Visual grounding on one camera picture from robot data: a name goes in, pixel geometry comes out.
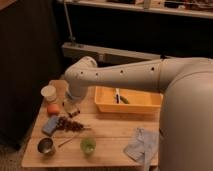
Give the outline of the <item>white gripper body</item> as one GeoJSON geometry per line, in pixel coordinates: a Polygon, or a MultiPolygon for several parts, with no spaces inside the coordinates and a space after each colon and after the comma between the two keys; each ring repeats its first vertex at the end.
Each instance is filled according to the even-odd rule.
{"type": "Polygon", "coordinates": [[[87,94],[87,88],[72,89],[68,87],[65,91],[65,97],[63,99],[63,107],[65,110],[79,109],[77,106],[87,94]]]}

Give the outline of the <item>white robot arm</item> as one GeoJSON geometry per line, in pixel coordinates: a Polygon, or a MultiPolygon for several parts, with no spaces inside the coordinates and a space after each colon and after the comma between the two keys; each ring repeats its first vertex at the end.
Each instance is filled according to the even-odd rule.
{"type": "Polygon", "coordinates": [[[85,56],[66,69],[65,79],[73,99],[82,99],[90,86],[161,93],[159,170],[213,171],[213,59],[99,67],[85,56]]]}

